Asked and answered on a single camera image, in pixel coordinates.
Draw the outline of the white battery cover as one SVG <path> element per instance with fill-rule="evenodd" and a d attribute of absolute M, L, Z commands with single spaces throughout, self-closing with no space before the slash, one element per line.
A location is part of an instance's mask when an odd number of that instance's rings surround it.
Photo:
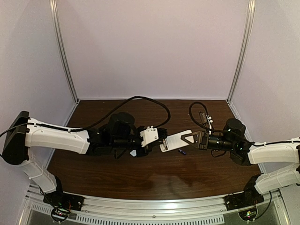
<path fill-rule="evenodd" d="M 136 151 L 135 150 L 131 151 L 130 155 L 133 156 L 133 157 L 136 157 Z"/>

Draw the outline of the white remote control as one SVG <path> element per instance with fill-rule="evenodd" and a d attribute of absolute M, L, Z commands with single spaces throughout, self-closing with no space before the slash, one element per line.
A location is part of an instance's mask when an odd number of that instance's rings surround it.
<path fill-rule="evenodd" d="M 176 150 L 179 148 L 183 148 L 188 146 L 189 144 L 181 139 L 182 135 L 189 135 L 191 134 L 191 130 L 186 130 L 182 131 L 180 133 L 176 133 L 170 136 L 167 136 L 164 140 L 163 143 L 160 144 L 160 150 L 162 153 Z"/>

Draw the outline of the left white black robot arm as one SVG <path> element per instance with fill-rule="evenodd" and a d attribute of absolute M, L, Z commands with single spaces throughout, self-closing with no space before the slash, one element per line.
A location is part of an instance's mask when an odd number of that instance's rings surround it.
<path fill-rule="evenodd" d="M 47 201 L 57 208 L 67 204 L 60 179 L 50 174 L 30 152 L 32 147 L 68 150 L 88 156 L 101 156 L 117 152 L 136 151 L 144 157 L 167 136 L 161 127 L 135 127 L 134 117 L 126 112 L 114 113 L 100 128 L 57 127 L 42 123 L 22 111 L 4 132 L 6 135 L 2 158 L 10 165 L 20 165 L 24 173 L 41 189 Z"/>

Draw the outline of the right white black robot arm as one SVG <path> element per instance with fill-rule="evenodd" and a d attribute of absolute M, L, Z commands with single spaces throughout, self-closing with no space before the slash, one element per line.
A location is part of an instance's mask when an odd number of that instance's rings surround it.
<path fill-rule="evenodd" d="M 259 196 L 278 188 L 300 182 L 300 139 L 298 137 L 277 142 L 250 142 L 245 137 L 246 127 L 238 119 L 228 119 L 223 130 L 216 131 L 203 124 L 202 131 L 182 135 L 182 141 L 199 150 L 229 152 L 232 161 L 239 165 L 287 162 L 288 166 L 270 173 L 252 177 L 244 187 L 240 203 L 250 207 Z"/>

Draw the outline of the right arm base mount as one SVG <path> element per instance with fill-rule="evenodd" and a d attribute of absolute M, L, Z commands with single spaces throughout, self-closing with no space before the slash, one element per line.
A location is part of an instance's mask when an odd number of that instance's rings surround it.
<path fill-rule="evenodd" d="M 227 211 L 238 210 L 241 220 L 252 222 L 258 217 L 257 204 L 264 202 L 260 194 L 253 195 L 250 192 L 230 193 L 223 197 Z"/>

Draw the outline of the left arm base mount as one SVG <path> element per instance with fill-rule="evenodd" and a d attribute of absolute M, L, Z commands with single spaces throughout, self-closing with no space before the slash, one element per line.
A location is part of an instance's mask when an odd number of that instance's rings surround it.
<path fill-rule="evenodd" d="M 52 192 L 45 194 L 41 192 L 43 202 L 52 206 L 50 216 L 54 222 L 62 223 L 73 214 L 72 211 L 81 211 L 84 197 L 80 195 L 67 194 L 64 192 Z"/>

